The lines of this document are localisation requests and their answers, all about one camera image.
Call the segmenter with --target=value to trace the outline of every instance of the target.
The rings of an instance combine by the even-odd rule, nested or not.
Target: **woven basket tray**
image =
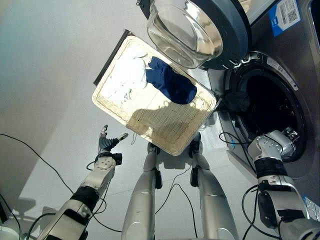
[[[193,101],[186,105],[173,103],[150,83],[144,89],[132,89],[130,100],[121,105],[108,101],[102,94],[102,88],[108,87],[108,79],[117,60],[133,45],[147,52],[147,56],[143,58],[146,65],[152,56],[155,56],[169,64],[177,73],[190,79],[197,87]],[[123,41],[94,91],[92,101],[128,129],[173,156],[183,152],[216,105],[216,99],[207,89],[136,36],[128,36]]]

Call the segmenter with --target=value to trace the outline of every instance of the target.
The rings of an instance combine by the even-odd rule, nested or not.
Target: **wire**
[[[131,145],[135,144],[136,139],[137,139],[137,135],[138,135],[138,134],[137,134],[136,132],[133,133]]]
[[[170,196],[170,193],[171,193],[171,191],[172,191],[172,189],[174,188],[174,186],[179,186],[180,187],[180,189],[181,189],[181,191],[184,193],[184,195],[186,196],[186,198],[188,199],[188,201],[189,201],[189,204],[190,204],[190,206],[191,206],[191,210],[192,210],[192,219],[193,219],[193,227],[194,227],[194,233],[195,233],[195,237],[197,238],[198,237],[198,234],[197,234],[197,228],[196,228],[196,220],[195,220],[195,213],[194,213],[194,208],[192,207],[192,204],[191,204],[191,201],[190,201],[190,199],[189,199],[189,197],[188,197],[188,195],[185,193],[185,191],[182,189],[182,187],[178,184],[178,183],[175,183],[175,180],[177,179],[177,177],[179,177],[179,176],[181,176],[181,175],[183,175],[183,174],[185,174],[187,171],[189,171],[191,169],[191,165],[189,166],[189,168],[188,169],[186,169],[184,172],[182,172],[182,173],[180,173],[180,174],[178,174],[178,175],[176,175],[174,178],[173,178],[173,180],[172,180],[172,184],[171,184],[171,187],[170,187],[170,190],[169,190],[169,193],[168,193],[168,195],[166,196],[166,199],[164,200],[164,202],[163,202],[163,204],[159,207],[159,209],[155,212],[155,214],[154,215],[156,215],[162,208],[163,208],[163,206],[166,204],[166,202],[167,202],[167,200],[168,200],[168,198],[169,198],[169,196]]]
[[[258,193],[259,193],[259,191],[258,191],[258,189],[256,189],[255,199],[254,199],[254,210],[253,210],[252,224],[254,224],[254,223],[255,223],[255,220],[256,220]],[[244,233],[244,235],[243,235],[242,240],[245,240],[245,239],[246,239],[247,234],[248,234],[248,232],[249,232],[250,229],[251,229],[251,224],[250,224],[249,227],[246,229],[246,231],[245,231],[245,233]]]
[[[271,235],[271,234],[269,234],[269,233],[266,233],[266,232],[260,230],[258,227],[256,227],[256,226],[254,225],[254,223],[250,221],[250,219],[248,218],[248,216],[247,216],[247,214],[246,214],[245,204],[244,204],[244,203],[245,203],[246,195],[247,195],[248,192],[250,192],[252,189],[257,188],[257,187],[258,187],[258,185],[254,185],[254,186],[250,187],[247,191],[245,191],[245,193],[243,194],[242,202],[241,202],[241,207],[242,207],[242,212],[243,212],[243,214],[244,214],[244,217],[245,217],[245,219],[250,223],[250,225],[251,225],[254,229],[256,229],[257,231],[259,231],[260,233],[262,233],[262,234],[264,234],[264,235],[266,235],[266,236],[268,236],[268,237],[270,237],[270,238],[279,239],[279,237],[274,236],[274,235]]]
[[[107,209],[107,202],[106,200],[104,200],[103,198],[100,198],[100,200],[102,200],[102,202],[104,203],[104,209],[102,211],[98,211],[95,214],[102,214],[104,211],[106,211]]]
[[[103,227],[105,227],[106,229],[109,229],[109,230],[114,231],[114,232],[117,232],[117,233],[122,233],[122,231],[120,231],[120,230],[116,230],[116,229],[113,229],[113,228],[111,228],[111,227],[109,227],[109,226],[104,225],[102,222],[100,222],[100,221],[96,218],[96,216],[94,216],[93,218],[94,218],[100,225],[102,225]]]
[[[160,211],[160,209],[162,209],[162,207],[166,204],[166,202],[167,202],[167,200],[168,200],[168,198],[169,198],[171,189],[172,189],[172,187],[173,187],[173,185],[174,185],[174,183],[175,183],[176,178],[179,177],[179,176],[181,176],[181,175],[183,175],[183,174],[185,174],[187,171],[190,170],[190,168],[191,168],[191,165],[190,165],[189,168],[186,169],[184,172],[176,175],[176,176],[173,178],[172,184],[171,184],[171,186],[170,186],[169,193],[168,193],[168,195],[166,196],[166,199],[165,199],[164,202],[162,203],[161,207],[159,207],[159,209],[155,212],[155,215],[156,215],[156,214]]]
[[[188,197],[188,195],[186,194],[186,192],[182,189],[182,187],[180,186],[180,184],[178,183],[175,183],[171,188],[170,188],[170,191],[169,191],[169,194],[168,196],[170,195],[172,189],[175,187],[175,186],[178,186],[181,191],[183,192],[183,194],[185,195],[186,199],[188,200],[189,204],[190,204],[190,207],[191,207],[191,211],[192,211],[192,219],[193,219],[193,228],[194,228],[194,234],[195,234],[195,237],[198,238],[198,234],[197,234],[197,228],[196,228],[196,220],[195,220],[195,212],[194,212],[194,208],[192,207],[192,203]],[[158,211],[156,211],[155,214],[157,214],[157,212],[160,211],[160,209],[162,209],[162,207],[164,206],[164,204],[166,203],[167,199],[164,201],[163,205],[158,209]]]
[[[5,200],[4,196],[2,196],[1,193],[0,193],[0,197],[2,198],[4,204],[6,205],[6,207],[8,208],[9,212],[12,214],[12,216],[14,217],[14,219],[15,219],[17,225],[18,225],[18,228],[19,228],[19,239],[20,239],[20,237],[21,237],[21,226],[20,226],[20,223],[19,223],[16,215],[12,212],[11,208],[9,207],[9,205],[8,205],[7,201]]]
[[[31,232],[32,232],[32,229],[35,227],[36,223],[37,223],[41,218],[43,218],[44,216],[53,216],[53,215],[56,215],[56,214],[49,212],[49,213],[44,213],[44,214],[42,214],[41,216],[39,216],[39,217],[32,223],[31,227],[29,228],[29,231],[28,231],[28,234],[27,234],[25,240],[29,240],[30,235],[31,235]]]
[[[95,161],[90,162],[85,168],[86,168],[87,170],[89,170],[89,171],[92,171],[93,169],[89,168],[89,166],[90,166],[91,164],[94,164],[94,163],[95,163]]]
[[[280,240],[282,240],[281,232],[280,232],[280,224],[281,224],[283,221],[284,221],[284,220],[281,219],[281,220],[279,221],[279,224],[278,224],[278,232],[279,232],[279,239],[280,239]]]
[[[114,231],[114,232],[117,232],[117,233],[121,233],[122,231],[113,229],[113,228],[111,228],[111,227],[109,227],[109,226],[106,226],[106,225],[104,225],[102,222],[100,222],[100,221],[96,218],[96,214],[103,213],[103,212],[106,210],[106,208],[107,208],[107,203],[105,203],[105,209],[104,209],[103,211],[101,211],[101,212],[98,212],[99,209],[101,208],[103,202],[106,202],[105,199],[106,199],[106,196],[107,196],[107,191],[108,191],[109,185],[110,185],[110,182],[108,183],[108,186],[106,187],[106,190],[105,190],[105,193],[104,193],[104,196],[103,196],[103,198],[102,198],[102,202],[101,202],[100,206],[99,206],[98,209],[95,211],[95,213],[92,214],[92,216],[91,216],[91,218],[89,219],[88,223],[86,224],[85,228],[87,228],[90,220],[91,220],[92,218],[94,218],[100,225],[102,225],[102,226],[105,227],[106,229],[109,229],[109,230]]]
[[[228,134],[229,136],[232,136],[232,137],[233,137],[234,139],[236,139],[239,143],[225,141],[224,139],[221,138],[221,135],[222,135],[222,134]],[[244,155],[245,155],[245,158],[246,158],[249,166],[251,167],[251,169],[253,170],[253,172],[254,172],[255,174],[257,174],[256,170],[254,169],[254,166],[251,164],[250,159],[249,159],[249,157],[248,157],[248,155],[247,155],[247,152],[246,152],[247,149],[245,148],[246,146],[244,146],[245,144],[250,144],[250,143],[252,143],[252,141],[251,141],[251,142],[241,142],[241,140],[240,140],[239,138],[237,138],[235,135],[231,134],[230,132],[226,132],[226,131],[221,132],[221,133],[219,134],[219,139],[220,139],[221,141],[227,143],[227,144],[241,145],[242,150],[243,150]]]
[[[238,142],[226,141],[226,140],[224,140],[224,139],[221,138],[221,135],[222,135],[222,134],[228,134],[229,136],[232,136],[234,139],[236,139]],[[241,141],[239,140],[239,138],[237,138],[235,135],[233,135],[232,133],[227,132],[227,131],[221,132],[221,133],[219,134],[219,139],[220,139],[222,142],[225,142],[225,143],[227,143],[227,144],[234,144],[234,145],[245,145],[245,144],[250,144],[250,143],[252,143],[252,141],[241,142]]]
[[[70,190],[70,192],[72,194],[74,194],[74,192],[71,190],[71,188],[66,184],[66,182],[63,180],[63,178],[60,176],[59,172],[53,167],[51,166],[47,161],[45,161],[31,146],[29,146],[27,143],[25,143],[24,141],[22,140],[19,140],[18,138],[15,138],[13,136],[10,136],[10,135],[7,135],[7,134],[3,134],[3,133],[0,133],[0,135],[2,136],[5,136],[7,138],[10,138],[10,139],[14,139],[24,145],[26,145],[31,151],[34,152],[35,155],[37,155],[45,164],[47,164],[50,168],[52,168],[52,170],[55,171],[55,173],[58,175],[58,177],[60,178],[60,180],[62,181],[62,183]]]

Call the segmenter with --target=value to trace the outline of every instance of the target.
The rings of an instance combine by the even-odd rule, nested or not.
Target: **navy blue garment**
[[[153,56],[146,69],[146,81],[162,92],[176,104],[189,104],[197,94],[197,88],[192,82],[178,73],[164,61]]]

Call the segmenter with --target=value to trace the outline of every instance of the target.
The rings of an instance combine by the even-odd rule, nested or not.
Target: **white cloth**
[[[130,46],[116,62],[112,74],[101,93],[116,105],[130,99],[134,88],[143,89],[147,85],[146,65],[142,57],[147,53],[138,46]]]

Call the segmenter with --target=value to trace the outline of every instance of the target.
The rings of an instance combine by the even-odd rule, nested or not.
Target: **white floor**
[[[93,81],[124,29],[150,43],[145,17],[134,0],[5,0],[0,9],[0,132],[29,143],[73,190],[87,175],[87,163],[96,156],[101,127],[108,124],[112,137],[128,132],[129,138],[114,149],[123,154],[123,163],[117,166],[108,190],[107,210],[98,216],[104,224],[120,230],[142,172],[147,141],[138,136],[131,145],[133,132],[97,108],[91,96]],[[205,73],[195,75],[201,82]],[[229,161],[226,145],[218,139],[221,126],[216,117],[210,119],[215,124],[201,130],[203,154],[228,197],[242,238],[248,223],[241,211],[241,198],[252,184]],[[71,195],[57,175],[21,143],[0,136],[0,146],[0,193],[18,215],[25,233],[35,218],[55,212]],[[174,176],[189,167],[184,165],[186,159],[186,153],[175,158],[160,154],[159,160],[165,164],[160,165],[163,187],[156,191],[156,208],[167,196]],[[189,177],[190,171],[176,182],[191,199],[201,237],[199,191],[190,186]],[[246,203],[250,216],[253,198],[251,193]],[[49,219],[36,225],[34,237]],[[261,223],[257,225],[266,230]],[[119,233],[95,220],[88,232],[89,240],[121,239]],[[156,216],[155,236],[195,237],[189,203],[178,188]],[[247,239],[268,238],[251,230]]]

